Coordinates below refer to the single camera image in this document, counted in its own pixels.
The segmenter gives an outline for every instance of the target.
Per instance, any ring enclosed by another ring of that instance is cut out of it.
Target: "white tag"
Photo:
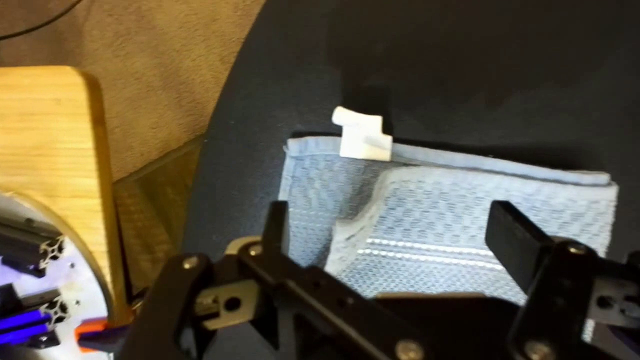
[[[359,115],[337,106],[331,116],[341,127],[340,157],[391,161],[391,137],[381,135],[381,116]]]

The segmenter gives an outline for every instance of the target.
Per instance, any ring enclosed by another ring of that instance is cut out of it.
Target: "wooden board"
[[[115,323],[128,319],[105,133],[92,80],[67,66],[0,68],[0,186],[80,239]]]

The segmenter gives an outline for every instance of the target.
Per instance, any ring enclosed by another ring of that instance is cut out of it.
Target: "brown floor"
[[[0,0],[0,37],[72,0]],[[200,140],[261,0],[83,0],[55,25],[0,40],[0,66],[72,64],[104,98],[132,293],[178,252]]]

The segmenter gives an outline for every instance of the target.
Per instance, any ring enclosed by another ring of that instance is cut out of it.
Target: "gray fabric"
[[[337,139],[288,142],[279,198],[288,254],[366,297],[519,291],[483,247],[488,206],[509,200],[542,230],[606,252],[617,186],[602,172],[563,172],[393,145],[391,163],[337,157]]]

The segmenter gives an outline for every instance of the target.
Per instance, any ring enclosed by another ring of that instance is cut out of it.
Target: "folded towel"
[[[279,200],[288,254],[325,267],[363,297],[483,293],[524,297],[483,244],[491,200],[509,200],[551,236],[606,252],[617,186],[566,172],[393,145],[391,163],[337,157],[337,139],[288,142]]]

